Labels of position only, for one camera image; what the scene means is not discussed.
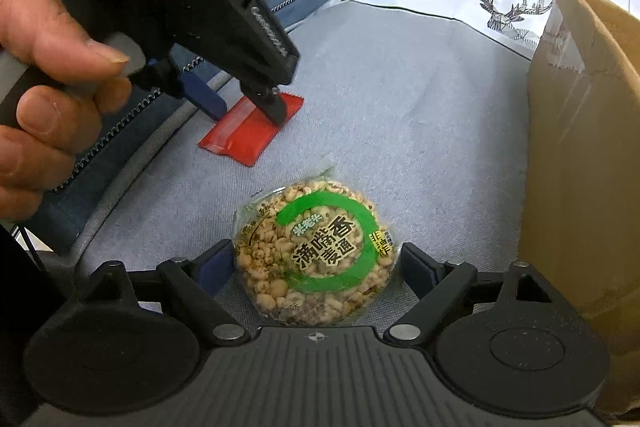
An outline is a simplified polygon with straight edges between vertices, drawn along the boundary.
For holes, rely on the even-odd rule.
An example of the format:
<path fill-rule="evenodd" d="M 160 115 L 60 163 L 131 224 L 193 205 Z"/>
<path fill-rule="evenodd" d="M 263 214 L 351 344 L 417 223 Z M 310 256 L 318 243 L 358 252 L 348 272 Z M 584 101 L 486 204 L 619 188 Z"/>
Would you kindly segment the person left hand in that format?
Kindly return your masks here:
<path fill-rule="evenodd" d="M 61 0 L 1 0 L 1 45 L 65 87 L 30 88 L 17 103 L 16 127 L 1 129 L 1 218 L 17 222 L 70 175 L 103 117 L 127 103 L 129 58 L 91 39 Z"/>

